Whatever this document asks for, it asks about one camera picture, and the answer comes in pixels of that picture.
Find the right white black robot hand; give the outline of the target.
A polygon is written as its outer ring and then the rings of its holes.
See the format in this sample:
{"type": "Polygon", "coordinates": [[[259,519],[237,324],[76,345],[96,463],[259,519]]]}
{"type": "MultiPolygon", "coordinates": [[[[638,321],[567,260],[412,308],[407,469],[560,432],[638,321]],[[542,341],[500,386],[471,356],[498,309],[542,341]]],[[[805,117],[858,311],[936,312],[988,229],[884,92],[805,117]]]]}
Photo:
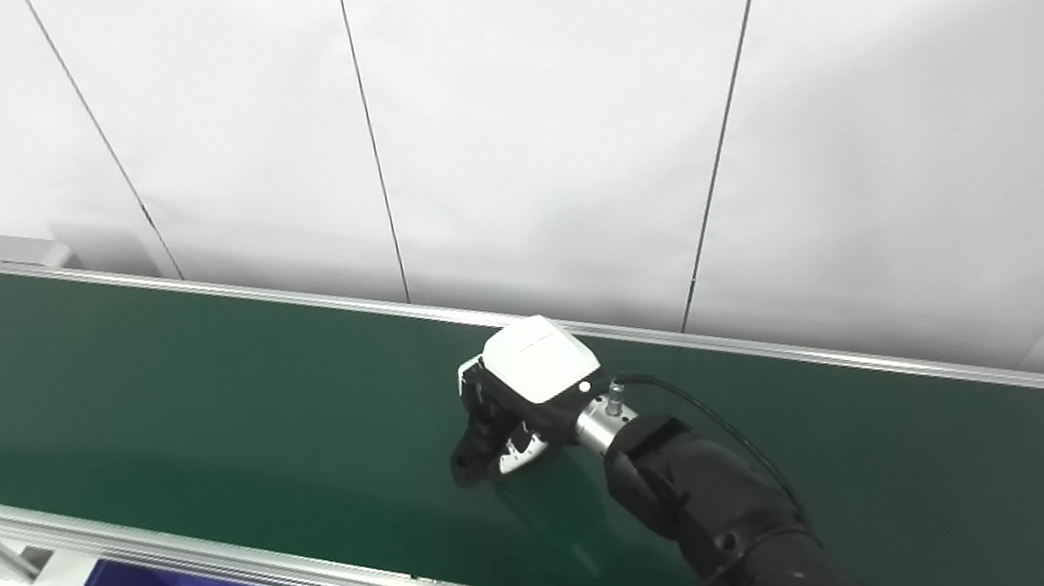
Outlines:
{"type": "Polygon", "coordinates": [[[608,392],[589,346],[540,315],[492,334],[456,378],[469,423],[451,455],[461,485],[500,479],[544,452],[582,445],[582,422],[608,392]]]}

